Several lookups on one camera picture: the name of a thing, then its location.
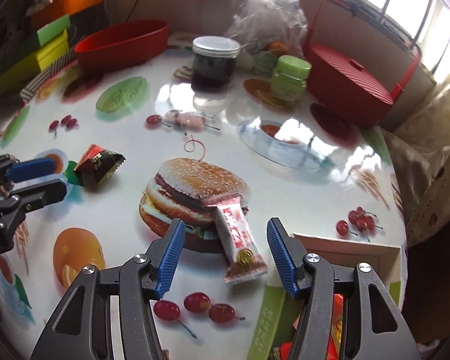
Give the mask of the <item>orange box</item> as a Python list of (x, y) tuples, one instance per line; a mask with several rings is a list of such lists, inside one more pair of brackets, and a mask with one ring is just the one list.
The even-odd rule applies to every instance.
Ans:
[(55, 0), (29, 18), (29, 28), (40, 29), (64, 15), (73, 16), (103, 2), (104, 0)]

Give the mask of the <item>yellow box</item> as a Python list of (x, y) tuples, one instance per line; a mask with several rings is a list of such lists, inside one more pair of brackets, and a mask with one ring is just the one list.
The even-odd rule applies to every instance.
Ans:
[(64, 30), (37, 51), (15, 63), (10, 69), (0, 75), (0, 96), (17, 94), (27, 83), (43, 72), (59, 57), (70, 49), (68, 31)]

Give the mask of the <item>clear plastic bag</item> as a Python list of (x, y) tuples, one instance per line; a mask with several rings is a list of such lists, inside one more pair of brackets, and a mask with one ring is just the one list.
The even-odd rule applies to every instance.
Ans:
[(232, 24), (225, 36), (251, 54), (279, 42), (290, 55), (303, 56), (308, 22), (300, 0), (232, 0)]

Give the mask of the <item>red black candy wrapper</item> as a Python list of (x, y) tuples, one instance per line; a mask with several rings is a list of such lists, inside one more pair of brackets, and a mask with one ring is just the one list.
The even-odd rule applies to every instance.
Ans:
[(91, 144), (74, 167), (74, 172), (81, 179), (91, 180), (94, 185), (101, 186), (125, 160), (122, 154)]

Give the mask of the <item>green plastic jar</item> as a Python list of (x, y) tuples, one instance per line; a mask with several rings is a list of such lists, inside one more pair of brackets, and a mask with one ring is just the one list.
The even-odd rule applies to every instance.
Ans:
[(272, 72), (272, 95), (290, 104), (294, 104), (306, 89), (306, 80), (311, 73), (312, 65), (292, 55), (282, 55)]

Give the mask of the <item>red oval bowl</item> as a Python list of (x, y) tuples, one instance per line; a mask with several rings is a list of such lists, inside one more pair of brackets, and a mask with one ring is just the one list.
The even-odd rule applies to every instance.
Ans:
[(168, 36), (165, 21), (136, 20), (84, 38), (74, 52), (80, 69), (87, 74), (115, 72), (159, 56), (168, 46)]

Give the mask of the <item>green white cardboard box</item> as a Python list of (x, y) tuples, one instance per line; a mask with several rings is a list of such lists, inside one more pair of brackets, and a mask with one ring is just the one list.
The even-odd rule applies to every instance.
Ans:
[(399, 246), (266, 230), (269, 275), (249, 359), (417, 359)]

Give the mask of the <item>dark jar with white lid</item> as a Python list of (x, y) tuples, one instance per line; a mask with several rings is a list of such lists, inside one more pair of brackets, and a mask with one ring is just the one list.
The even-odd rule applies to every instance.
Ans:
[(241, 44), (227, 37), (201, 36), (193, 40), (192, 87), (215, 91), (226, 88), (233, 79)]

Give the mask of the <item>cream patterned curtain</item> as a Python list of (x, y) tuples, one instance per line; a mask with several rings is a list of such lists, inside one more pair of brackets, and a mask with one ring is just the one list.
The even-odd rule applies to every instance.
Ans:
[(450, 222), (450, 74), (385, 141), (412, 247)]

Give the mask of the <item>striped black white box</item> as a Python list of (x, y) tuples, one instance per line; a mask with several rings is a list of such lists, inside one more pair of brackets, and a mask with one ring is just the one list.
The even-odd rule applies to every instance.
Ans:
[(50, 78), (55, 77), (60, 70), (68, 66), (76, 60), (76, 53), (73, 49), (68, 50), (64, 55), (60, 56), (34, 79), (32, 79), (19, 93), (23, 102), (29, 102), (37, 94), (39, 88)]

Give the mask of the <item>red lidded jelly cup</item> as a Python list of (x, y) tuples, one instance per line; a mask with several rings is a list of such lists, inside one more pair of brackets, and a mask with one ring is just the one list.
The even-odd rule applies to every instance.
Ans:
[[(339, 359), (339, 352), (341, 348), (342, 337), (342, 322), (343, 322), (343, 300), (344, 297), (340, 294), (334, 295), (334, 305), (332, 311), (332, 326), (331, 333), (328, 340), (328, 350), (326, 360)], [(283, 342), (280, 345), (273, 347), (269, 354), (269, 359), (287, 359), (292, 347), (292, 342)]]

